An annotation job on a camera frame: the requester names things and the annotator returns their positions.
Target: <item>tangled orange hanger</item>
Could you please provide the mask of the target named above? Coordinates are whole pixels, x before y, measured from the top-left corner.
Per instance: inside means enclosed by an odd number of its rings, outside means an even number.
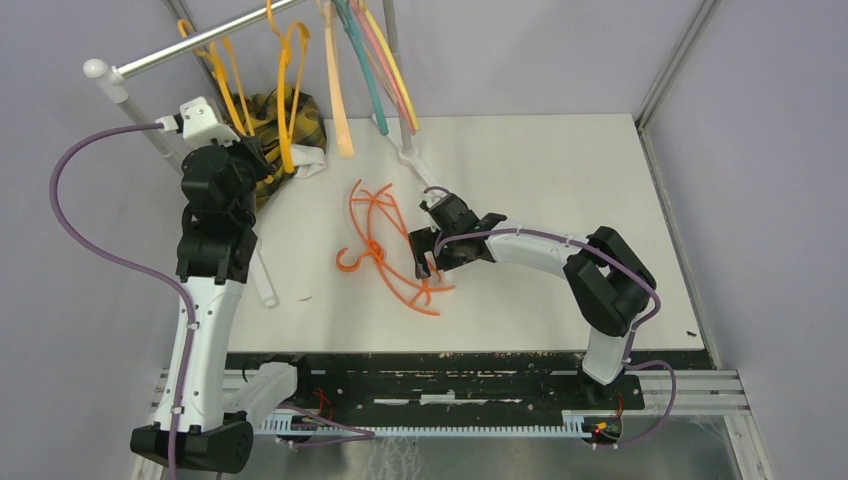
[[[406,229],[406,224],[403,222],[403,216],[400,213],[400,208],[398,207],[397,201],[395,201],[394,197],[386,193],[389,188],[391,188],[392,184],[389,183],[380,190],[377,190],[376,193],[371,193],[366,189],[360,189],[360,193],[362,193],[363,197],[355,197],[357,189],[359,189],[359,185],[362,184],[362,179],[359,179],[356,182],[356,185],[353,186],[353,189],[350,191],[350,196],[348,197],[348,208],[350,209],[350,218],[353,220],[353,225],[356,227],[356,233],[359,234],[359,238],[362,240],[362,243],[365,245],[365,251],[362,252],[359,257],[356,258],[356,261],[352,265],[345,265],[342,263],[342,256],[347,252],[347,247],[339,250],[339,253],[336,254],[336,267],[343,272],[353,272],[359,269],[362,265],[362,261],[371,257],[374,259],[374,264],[377,266],[377,271],[380,273],[380,277],[383,278],[383,281],[386,282],[386,286],[389,287],[389,290],[397,297],[398,300],[404,303],[407,307],[415,310],[416,312],[423,313],[425,315],[440,315],[439,312],[430,310],[424,307],[421,307],[417,304],[418,299],[421,296],[424,296],[424,306],[427,307],[430,305],[430,301],[432,300],[433,292],[445,292],[453,289],[453,285],[445,285],[433,287],[430,286],[430,282],[427,279],[414,281],[410,280],[400,273],[398,273],[394,268],[391,267],[386,262],[386,251],[383,249],[383,246],[380,245],[374,238],[374,230],[373,230],[373,214],[374,208],[378,208],[386,218],[389,219],[389,222],[395,227],[395,230],[403,237],[404,241],[409,245],[409,231]],[[356,220],[356,212],[354,211],[354,204],[356,203],[368,203],[368,216],[367,222],[365,225],[365,231],[362,231],[362,227],[359,226],[359,222]],[[395,215],[389,212],[388,209],[394,211]],[[409,245],[409,251],[412,252],[412,245]],[[442,274],[439,272],[435,265],[430,263],[430,271],[436,272],[436,278],[439,283],[442,281]],[[418,293],[416,293],[412,298],[406,299],[403,294],[398,291],[394,284],[392,284],[387,272],[390,273],[393,277],[406,285],[415,288]]]

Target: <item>teal hanger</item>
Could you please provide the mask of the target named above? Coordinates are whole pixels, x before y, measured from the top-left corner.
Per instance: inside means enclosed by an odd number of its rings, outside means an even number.
[[[371,105],[374,106],[374,115],[377,117],[377,128],[380,129],[380,134],[383,136],[388,135],[389,125],[386,123],[386,114],[383,112],[383,105],[380,103],[380,96],[377,93],[377,82],[374,80],[374,72],[371,71],[371,66],[368,65],[362,36],[359,34],[359,27],[356,26],[356,22],[353,20],[350,5],[348,5],[347,0],[332,0],[332,2],[336,7],[336,11],[339,13],[342,28],[344,28],[345,33],[347,33],[350,39],[353,51],[356,52],[356,58],[359,59],[359,66],[362,67],[365,83],[368,84],[368,94],[371,96]]]

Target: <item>white table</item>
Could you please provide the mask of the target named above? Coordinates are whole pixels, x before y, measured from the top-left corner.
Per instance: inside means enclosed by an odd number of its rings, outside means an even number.
[[[430,219],[418,208],[423,184],[396,160],[395,137],[381,137],[369,119],[353,120],[356,157],[343,160],[332,122],[327,127],[328,168],[293,181],[260,212],[256,231],[280,304],[266,309],[248,282],[231,352],[585,350],[589,326],[567,283],[552,275],[475,262],[450,272],[457,288],[434,295],[432,307],[442,315],[430,317],[398,301],[372,260],[340,272],[339,249],[350,247],[348,263],[364,249],[347,209],[357,179],[372,192],[392,182],[410,230]],[[502,213],[565,233],[600,225],[618,230],[653,273],[663,300],[635,347],[703,348],[629,115],[425,118],[414,140],[436,177],[481,217]],[[365,213],[359,218],[364,222]],[[377,222],[390,263],[414,278],[408,246],[382,217]]]

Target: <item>wall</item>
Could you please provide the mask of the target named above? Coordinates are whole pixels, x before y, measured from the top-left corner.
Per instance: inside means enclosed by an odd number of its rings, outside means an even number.
[[[186,0],[198,28],[263,4]],[[382,2],[368,2],[383,24]],[[403,68],[419,114],[636,113],[697,0],[396,0]],[[330,116],[323,21],[315,2],[277,14],[312,32],[304,91]],[[348,116],[371,114],[362,72],[337,28]],[[276,83],[279,42],[266,22],[232,35],[249,92]],[[298,56],[289,67],[295,78]],[[383,104],[390,105],[383,97]]]
[[[650,132],[782,479],[845,478],[848,4],[723,2]]]
[[[83,250],[59,227],[47,184],[83,136],[128,121],[82,74],[178,38],[158,2],[7,0],[0,15],[0,478],[122,478],[170,356],[177,297]],[[130,82],[154,116],[206,93],[190,58]],[[139,135],[85,150],[61,200],[94,242],[173,272],[184,200]]]

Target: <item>gray floor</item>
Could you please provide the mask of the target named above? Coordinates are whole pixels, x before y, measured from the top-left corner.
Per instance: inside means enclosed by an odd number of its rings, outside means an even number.
[[[626,418],[625,438],[643,431],[653,421]],[[292,451],[261,437],[247,468],[236,477],[225,478],[740,479],[724,421],[719,417],[672,419],[649,441],[609,452],[592,452],[583,442],[571,439],[509,438],[389,438]]]

